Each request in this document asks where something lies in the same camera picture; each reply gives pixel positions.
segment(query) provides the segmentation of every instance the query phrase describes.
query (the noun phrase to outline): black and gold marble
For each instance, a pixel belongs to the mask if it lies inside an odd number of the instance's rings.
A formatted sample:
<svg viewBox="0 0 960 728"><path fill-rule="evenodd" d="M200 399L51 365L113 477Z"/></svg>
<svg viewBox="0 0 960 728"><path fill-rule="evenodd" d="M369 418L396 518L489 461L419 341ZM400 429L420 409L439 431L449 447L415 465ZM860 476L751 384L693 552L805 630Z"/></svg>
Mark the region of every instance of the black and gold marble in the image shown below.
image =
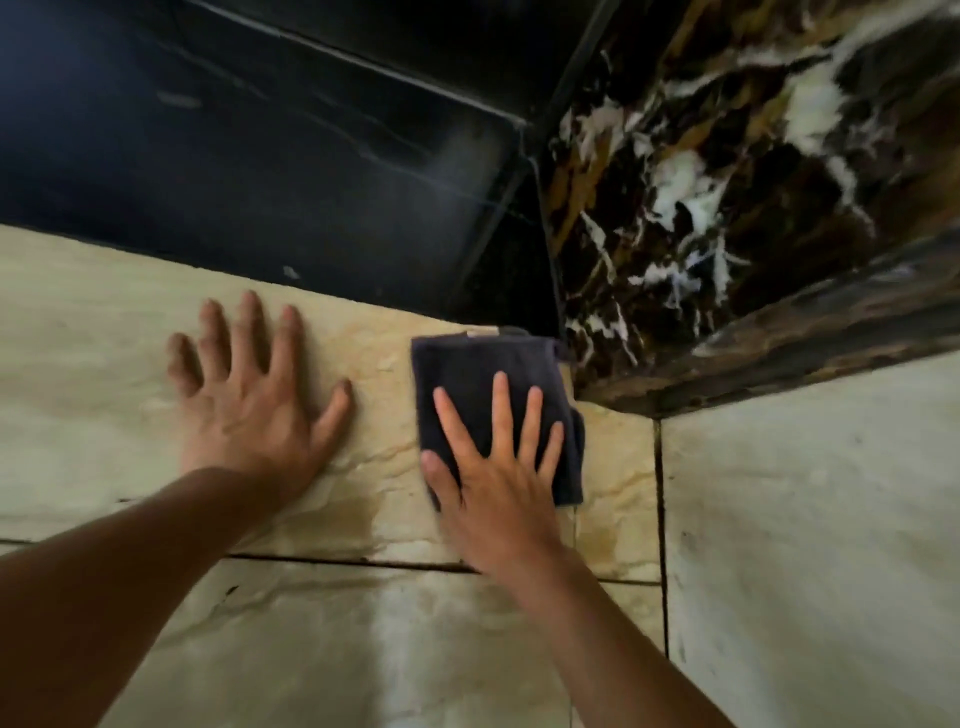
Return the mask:
<svg viewBox="0 0 960 728"><path fill-rule="evenodd" d="M960 2L621 16L549 151L577 381L650 370L960 214Z"/></svg>

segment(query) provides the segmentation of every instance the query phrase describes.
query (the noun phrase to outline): person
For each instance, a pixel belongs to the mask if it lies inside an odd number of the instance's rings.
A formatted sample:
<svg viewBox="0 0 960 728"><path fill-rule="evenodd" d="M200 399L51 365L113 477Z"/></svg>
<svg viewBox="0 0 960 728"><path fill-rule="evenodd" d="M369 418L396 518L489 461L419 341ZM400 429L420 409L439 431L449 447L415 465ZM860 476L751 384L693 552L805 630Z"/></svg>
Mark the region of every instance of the person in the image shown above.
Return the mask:
<svg viewBox="0 0 960 728"><path fill-rule="evenodd" d="M298 387L300 315L283 309L261 364L262 317L248 292L228 331L221 306L207 301L196 347L183 334L170 338L168 375L185 434L177 480L0 559L6 728L96 725L193 585L301 496L334 454L353 410L349 382L311 418ZM550 486L563 427L553 425L535 463L540 390L530 391L515 450L506 376L496 376L488 457L443 390L434 402L463 482L461 491L436 453L422 454L444 532L539 629L585 725L730 726L561 542Z"/></svg>

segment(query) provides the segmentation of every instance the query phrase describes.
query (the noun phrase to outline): folded cloth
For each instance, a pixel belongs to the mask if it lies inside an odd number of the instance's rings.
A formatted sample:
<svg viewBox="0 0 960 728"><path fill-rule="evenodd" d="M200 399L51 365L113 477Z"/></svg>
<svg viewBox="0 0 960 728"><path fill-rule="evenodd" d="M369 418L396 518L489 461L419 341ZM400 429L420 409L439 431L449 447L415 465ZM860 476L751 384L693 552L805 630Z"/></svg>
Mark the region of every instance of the folded cloth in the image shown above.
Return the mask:
<svg viewBox="0 0 960 728"><path fill-rule="evenodd" d="M431 449L440 455L458 485L461 484L457 463L433 404L433 390L443 387L450 395L470 437L480 454L486 457L492 444L493 375L505 372L510 380L515 447L519 446L527 394L536 385L543 390L537 462L546 448L550 426L557 421L564 423L564 451L553 480L553 501L556 505L582 503L584 494L580 475L586 433L583 417L566 398L558 369L559 346L554 339L528 334L456 334L414 339L410 353L417 387L420 448ZM432 491L430 496L434 507L439 510Z"/></svg>

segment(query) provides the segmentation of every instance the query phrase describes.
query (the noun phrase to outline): person's left hand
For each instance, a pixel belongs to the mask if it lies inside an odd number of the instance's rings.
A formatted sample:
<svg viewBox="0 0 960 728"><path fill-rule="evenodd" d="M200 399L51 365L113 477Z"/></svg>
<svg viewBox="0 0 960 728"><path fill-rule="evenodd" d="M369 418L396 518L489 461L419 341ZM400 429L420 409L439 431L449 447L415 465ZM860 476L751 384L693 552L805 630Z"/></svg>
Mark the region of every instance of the person's left hand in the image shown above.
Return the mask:
<svg viewBox="0 0 960 728"><path fill-rule="evenodd" d="M280 313L266 371L256 356L263 307L255 293L244 294L229 333L215 301L204 303L200 323L195 350L182 333L167 342L167 375L180 395L185 430L180 471L223 468L249 476L276 489L270 495L282 507L303 495L339 446L353 412L350 382L337 384L311 421L298 392L303 324L293 306Z"/></svg>

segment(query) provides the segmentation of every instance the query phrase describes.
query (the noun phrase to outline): microfiber cloth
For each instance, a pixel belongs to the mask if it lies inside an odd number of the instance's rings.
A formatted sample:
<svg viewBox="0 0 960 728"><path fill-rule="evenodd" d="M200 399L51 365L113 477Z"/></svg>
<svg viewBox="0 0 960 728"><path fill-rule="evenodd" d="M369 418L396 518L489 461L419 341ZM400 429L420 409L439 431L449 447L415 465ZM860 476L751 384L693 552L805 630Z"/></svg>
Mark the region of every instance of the microfiber cloth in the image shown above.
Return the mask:
<svg viewBox="0 0 960 728"><path fill-rule="evenodd" d="M580 475L586 441L584 419L566 398L564 382L557 368L559 346L554 339L526 333L499 336L455 334L414 339L410 352L417 387L420 447L440 455L460 484L457 463L433 404L433 390L443 387L450 395L470 437L480 454L486 457L490 454L493 439L493 376L505 372L510 380L515 447L519 446L527 394L536 385L543 390L537 462L546 448L550 426L557 421L564 423L564 451L553 481L553 501L556 505L582 503L584 494ZM439 509L432 492L430 496L434 507Z"/></svg>

